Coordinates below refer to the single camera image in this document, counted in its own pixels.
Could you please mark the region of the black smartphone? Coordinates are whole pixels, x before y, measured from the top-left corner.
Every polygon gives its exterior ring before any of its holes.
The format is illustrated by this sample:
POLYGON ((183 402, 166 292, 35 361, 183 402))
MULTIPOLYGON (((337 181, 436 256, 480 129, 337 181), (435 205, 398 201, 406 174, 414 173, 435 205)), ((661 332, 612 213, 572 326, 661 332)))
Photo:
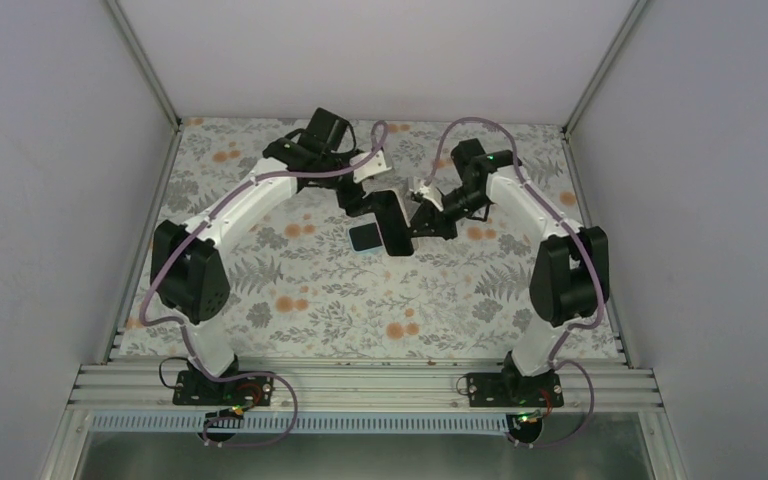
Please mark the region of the black smartphone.
POLYGON ((370 193, 368 199, 387 254, 412 256, 415 248, 398 194, 393 190, 382 190, 370 193))

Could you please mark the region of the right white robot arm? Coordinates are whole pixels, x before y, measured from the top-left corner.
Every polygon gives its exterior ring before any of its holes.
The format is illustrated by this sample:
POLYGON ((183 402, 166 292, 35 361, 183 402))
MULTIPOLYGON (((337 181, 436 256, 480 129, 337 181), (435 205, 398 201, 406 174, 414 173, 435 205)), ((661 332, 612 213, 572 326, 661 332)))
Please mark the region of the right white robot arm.
POLYGON ((610 296, 609 245, 605 231, 584 227, 562 214, 541 193, 515 149, 489 153, 481 142, 460 142, 452 151, 460 187, 444 194, 431 179, 408 183, 419 207, 409 223, 415 237, 455 236, 458 221, 484 207, 500 207, 521 221, 537 253, 528 287, 538 320, 505 356, 498 374, 472 376, 475 405, 498 401, 525 407, 557 384, 556 357, 575 330, 593 330, 603 321, 610 296))

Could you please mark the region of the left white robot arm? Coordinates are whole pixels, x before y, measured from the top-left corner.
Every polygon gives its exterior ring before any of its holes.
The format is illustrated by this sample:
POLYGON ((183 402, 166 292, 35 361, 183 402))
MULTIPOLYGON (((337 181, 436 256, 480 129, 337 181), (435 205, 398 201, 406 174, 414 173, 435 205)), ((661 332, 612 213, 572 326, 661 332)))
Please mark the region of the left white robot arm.
POLYGON ((139 307, 145 326, 175 323, 187 350, 185 381, 200 401, 223 405, 237 394, 238 357, 217 315, 231 285, 225 256, 251 227, 307 185, 361 193, 358 170, 384 163, 387 124, 374 123, 372 145, 341 150, 350 122, 319 108, 307 126, 268 144, 250 172, 211 206, 182 223, 165 220, 153 234, 150 284, 139 307))

